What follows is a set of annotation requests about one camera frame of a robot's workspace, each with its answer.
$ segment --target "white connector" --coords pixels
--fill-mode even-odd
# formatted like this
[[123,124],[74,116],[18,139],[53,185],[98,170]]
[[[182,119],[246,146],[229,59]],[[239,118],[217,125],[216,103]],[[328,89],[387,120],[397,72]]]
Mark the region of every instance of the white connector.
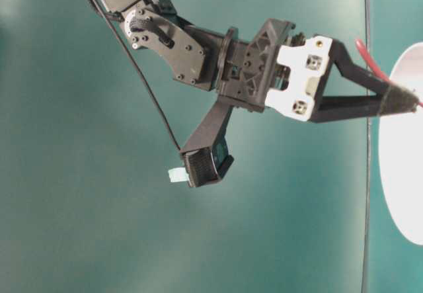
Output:
[[289,85],[280,90],[270,88],[265,105],[280,114],[300,121],[308,121],[315,107],[315,95],[329,62],[332,39],[316,36],[303,46],[282,46],[277,63],[291,69]]

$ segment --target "black cable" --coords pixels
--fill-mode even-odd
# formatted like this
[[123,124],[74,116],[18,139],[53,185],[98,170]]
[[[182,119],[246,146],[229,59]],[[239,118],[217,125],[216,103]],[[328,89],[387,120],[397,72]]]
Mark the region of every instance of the black cable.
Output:
[[94,3],[94,6],[97,8],[97,10],[99,11],[101,17],[106,21],[108,27],[112,30],[113,35],[116,37],[116,39],[119,41],[119,44],[122,46],[122,48],[124,49],[126,55],[128,56],[128,58],[131,61],[131,64],[133,65],[133,67],[135,68],[135,70],[137,71],[139,78],[141,79],[141,81],[143,82],[145,88],[147,89],[147,92],[151,98],[151,100],[153,101],[156,109],[159,111],[160,117],[163,120],[163,123],[166,126],[167,132],[169,133],[169,136],[171,137],[171,140],[173,142],[173,144],[176,146],[176,148],[178,149],[178,151],[180,151],[180,146],[173,134],[173,131],[171,129],[171,126],[169,125],[169,122],[167,121],[167,118],[165,116],[165,113],[163,112],[162,108],[160,107],[159,102],[157,101],[153,91],[151,90],[150,85],[148,84],[146,78],[144,77],[143,72],[141,71],[141,69],[139,68],[137,62],[134,60],[134,57],[131,55],[130,51],[128,50],[128,48],[126,47],[124,41],[122,40],[122,38],[120,37],[120,35],[118,34],[118,31],[115,29],[115,27],[113,26],[113,24],[110,22],[110,19],[106,16],[106,14],[104,13],[103,9],[100,7],[100,5],[98,4],[97,0],[92,0],[92,2]]

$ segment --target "small white tag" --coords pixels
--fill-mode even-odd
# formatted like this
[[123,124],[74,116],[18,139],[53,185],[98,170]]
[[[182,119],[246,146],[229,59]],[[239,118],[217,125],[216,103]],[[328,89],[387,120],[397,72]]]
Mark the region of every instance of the small white tag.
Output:
[[169,178],[171,179],[171,183],[188,182],[190,180],[185,167],[169,169]]

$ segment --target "teal background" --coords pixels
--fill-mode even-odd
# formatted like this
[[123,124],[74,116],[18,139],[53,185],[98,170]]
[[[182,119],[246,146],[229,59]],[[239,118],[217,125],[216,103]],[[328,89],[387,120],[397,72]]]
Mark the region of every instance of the teal background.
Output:
[[[399,56],[423,40],[423,0],[370,0],[371,50],[390,73]],[[379,173],[379,122],[373,120],[368,292],[423,292],[423,247],[408,242],[388,211]],[[411,184],[404,179],[404,184]]]
[[[362,63],[364,0],[173,3],[245,39],[269,17],[288,19],[345,41]],[[183,143],[215,93],[135,54]],[[334,73],[328,94],[341,93],[364,91]],[[236,110],[227,141],[236,160],[221,184],[171,185],[180,160],[85,0],[0,0],[1,292],[359,292],[365,120]]]

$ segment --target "wire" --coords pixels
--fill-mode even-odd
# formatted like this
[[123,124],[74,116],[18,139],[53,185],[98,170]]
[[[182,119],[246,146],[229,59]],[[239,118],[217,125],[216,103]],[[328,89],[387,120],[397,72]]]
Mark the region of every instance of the wire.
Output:
[[[382,79],[383,81],[394,85],[395,83],[389,79],[389,77],[382,71],[382,69],[379,68],[379,66],[376,64],[375,60],[372,58],[372,56],[367,51],[366,46],[364,45],[363,41],[359,38],[356,39],[356,47],[360,55],[362,56],[363,60],[369,66],[369,68],[374,72],[376,77]],[[419,106],[423,108],[423,103],[419,101]]]
[[160,107],[160,104],[157,101],[157,99],[156,99],[153,91],[151,90],[151,87],[148,84],[146,78],[144,77],[143,72],[139,68],[137,62],[134,60],[134,57],[131,55],[131,53],[128,50],[128,48],[126,47],[124,41],[122,40],[122,38],[118,34],[118,31],[115,29],[115,27],[113,26],[113,24],[110,22],[110,19],[106,16],[106,13],[103,11],[103,9],[101,8],[101,6],[98,4],[98,1],[97,0],[92,0],[92,2],[94,3],[94,6],[99,11],[101,17],[106,21],[108,27],[112,30],[113,35],[116,37],[116,39],[118,40],[119,44],[121,45],[121,47],[125,51],[125,54],[130,59],[131,64],[133,65],[133,67],[137,71],[137,73],[139,75],[139,78],[141,79],[141,81],[143,82],[145,88],[147,89],[148,95],[150,96],[151,100],[153,101],[153,104],[155,105],[156,109],[159,111],[160,117],[161,117],[163,123],[165,124],[166,130],[169,133],[169,136],[171,137],[171,140],[172,140],[173,144],[176,146],[176,148],[178,149],[178,151],[180,151],[180,146],[179,146],[178,141],[176,140],[176,138],[175,138],[175,136],[173,134],[173,131],[171,129],[171,126],[170,126],[170,124],[169,124],[169,122],[168,122],[168,120],[166,118],[166,115],[163,112],[162,108]]

